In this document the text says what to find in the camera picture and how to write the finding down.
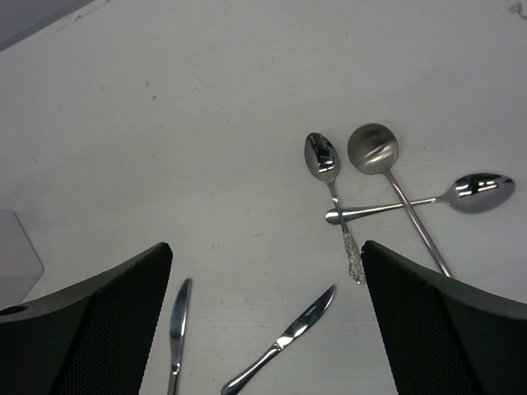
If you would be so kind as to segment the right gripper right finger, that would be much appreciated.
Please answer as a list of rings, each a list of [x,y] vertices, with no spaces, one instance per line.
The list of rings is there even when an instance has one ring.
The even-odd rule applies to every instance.
[[[400,394],[524,394],[526,305],[373,240],[361,258]]]

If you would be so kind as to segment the large steel spoon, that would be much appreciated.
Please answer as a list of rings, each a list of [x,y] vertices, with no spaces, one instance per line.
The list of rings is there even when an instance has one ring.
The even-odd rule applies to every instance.
[[[392,173],[399,155],[399,142],[394,133],[379,123],[364,124],[349,137],[347,155],[363,174],[382,174],[388,179],[439,270],[452,278],[450,267]]]

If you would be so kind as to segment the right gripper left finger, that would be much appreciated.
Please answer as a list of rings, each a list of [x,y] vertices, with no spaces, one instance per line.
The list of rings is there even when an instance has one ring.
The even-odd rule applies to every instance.
[[[137,394],[170,277],[159,243],[72,286],[1,311],[3,394]]]

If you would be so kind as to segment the steel knife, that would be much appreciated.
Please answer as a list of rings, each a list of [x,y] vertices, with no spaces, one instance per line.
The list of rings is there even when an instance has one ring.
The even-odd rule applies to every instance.
[[[268,362],[312,328],[331,305],[336,290],[337,286],[332,284],[289,325],[283,334],[255,362],[227,382],[222,387],[221,394],[238,394]]]
[[[170,316],[170,377],[167,389],[168,395],[175,395],[179,390],[184,337],[192,285],[193,279],[190,277],[183,281],[175,298]]]

